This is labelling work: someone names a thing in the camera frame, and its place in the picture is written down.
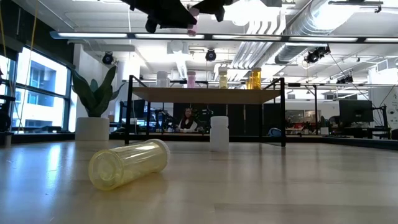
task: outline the black metal table frame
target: black metal table frame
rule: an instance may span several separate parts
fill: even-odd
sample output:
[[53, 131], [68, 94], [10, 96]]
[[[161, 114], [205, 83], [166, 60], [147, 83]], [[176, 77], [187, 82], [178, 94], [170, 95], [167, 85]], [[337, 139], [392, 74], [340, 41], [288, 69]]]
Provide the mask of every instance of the black metal table frame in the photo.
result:
[[[144, 83], [140, 81], [137, 77], [134, 75], [129, 76], [129, 84], [128, 84], [128, 91], [127, 91], [127, 110], [126, 110], [126, 129], [124, 130], [124, 143], [127, 145], [129, 144], [130, 140], [130, 119], [131, 119], [131, 110], [132, 110], [132, 83], [133, 80], [136, 80], [139, 84], [141, 84], [143, 87], [147, 87]], [[285, 120], [285, 78], [278, 78], [271, 82], [269, 85], [267, 85], [263, 90], [266, 90], [270, 87], [274, 87], [277, 83], [280, 83], [280, 124], [281, 124], [281, 137], [280, 137], [280, 145], [282, 147], [286, 146], [286, 130], [283, 127], [286, 127], [286, 120]], [[261, 103], [258, 105], [259, 107], [259, 142], [263, 142], [263, 134], [262, 134], [262, 129], [263, 129], [263, 104]], [[147, 105], [147, 128], [146, 128], [146, 138], [149, 139], [149, 123], [150, 123], [150, 101], [148, 101]]]

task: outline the computer monitor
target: computer monitor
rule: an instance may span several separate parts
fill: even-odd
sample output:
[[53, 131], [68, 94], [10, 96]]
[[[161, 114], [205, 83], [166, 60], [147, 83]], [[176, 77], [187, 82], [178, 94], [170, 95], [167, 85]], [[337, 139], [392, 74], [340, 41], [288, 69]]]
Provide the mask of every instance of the computer monitor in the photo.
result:
[[373, 122], [372, 101], [340, 100], [339, 107], [341, 122]]
[[[131, 118], [143, 118], [145, 117], [144, 115], [144, 107], [145, 107], [145, 100], [134, 100], [133, 103], [131, 103]], [[123, 115], [122, 118], [126, 118], [127, 116], [127, 102], [123, 102]]]

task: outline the woman's dark hair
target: woman's dark hair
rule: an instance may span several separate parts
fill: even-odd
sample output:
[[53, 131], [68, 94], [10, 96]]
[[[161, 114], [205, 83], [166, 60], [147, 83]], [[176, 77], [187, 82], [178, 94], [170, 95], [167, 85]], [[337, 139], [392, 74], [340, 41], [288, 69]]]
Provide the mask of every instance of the woman's dark hair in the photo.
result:
[[[187, 118], [187, 117], [185, 116], [185, 112], [187, 112], [187, 110], [190, 110], [190, 111], [191, 111], [191, 117], [189, 117], [189, 118]], [[186, 109], [184, 110], [184, 114], [182, 115], [182, 122], [185, 122], [186, 120], [189, 120], [189, 122], [193, 121], [193, 110], [192, 110], [192, 108], [186, 108]]]

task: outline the yellow plastic bottle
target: yellow plastic bottle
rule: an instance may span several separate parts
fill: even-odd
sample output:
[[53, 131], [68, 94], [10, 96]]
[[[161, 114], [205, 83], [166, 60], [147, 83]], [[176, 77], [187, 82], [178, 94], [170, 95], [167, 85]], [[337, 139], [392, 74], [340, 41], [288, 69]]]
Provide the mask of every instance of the yellow plastic bottle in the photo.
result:
[[167, 165], [169, 147], [158, 139], [97, 152], [90, 160], [88, 175], [97, 189], [113, 190]]
[[222, 88], [222, 89], [228, 88], [227, 73], [228, 73], [228, 69], [226, 67], [220, 67], [218, 69], [218, 76], [220, 77], [220, 88]]
[[253, 89], [253, 77], [252, 76], [250, 76], [248, 78], [248, 80], [246, 80], [246, 88], [248, 90], [252, 90]]
[[261, 68], [252, 69], [253, 90], [261, 90]]

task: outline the green leaves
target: green leaves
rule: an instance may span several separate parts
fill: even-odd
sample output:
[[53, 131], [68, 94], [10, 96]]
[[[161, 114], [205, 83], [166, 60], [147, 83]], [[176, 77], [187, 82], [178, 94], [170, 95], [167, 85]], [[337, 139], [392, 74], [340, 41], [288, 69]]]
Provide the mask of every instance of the green leaves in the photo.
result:
[[109, 71], [106, 73], [105, 79], [102, 82], [101, 86], [94, 91], [94, 97], [97, 99], [97, 101], [101, 101], [102, 97], [104, 96], [109, 86], [112, 85], [112, 81], [115, 74], [116, 74], [116, 66], [109, 69]]
[[98, 82], [95, 79], [91, 80], [90, 89], [94, 92], [98, 89]]
[[116, 99], [116, 98], [118, 97], [119, 92], [120, 92], [120, 89], [124, 86], [124, 84], [125, 84], [125, 83], [123, 83], [123, 84], [119, 87], [119, 89], [118, 89], [117, 91], [115, 91], [115, 92], [112, 94], [111, 101], [114, 100], [114, 99]]
[[96, 80], [93, 79], [89, 85], [76, 71], [72, 71], [73, 91], [79, 96], [89, 117], [101, 117], [108, 109], [109, 102], [118, 97], [124, 84], [113, 93], [112, 81], [115, 74], [116, 66], [109, 69], [101, 86], [98, 87]]
[[93, 92], [90, 90], [87, 81], [77, 74], [76, 71], [72, 72], [73, 89], [79, 96], [81, 103], [86, 108], [94, 108], [96, 106], [96, 100]]

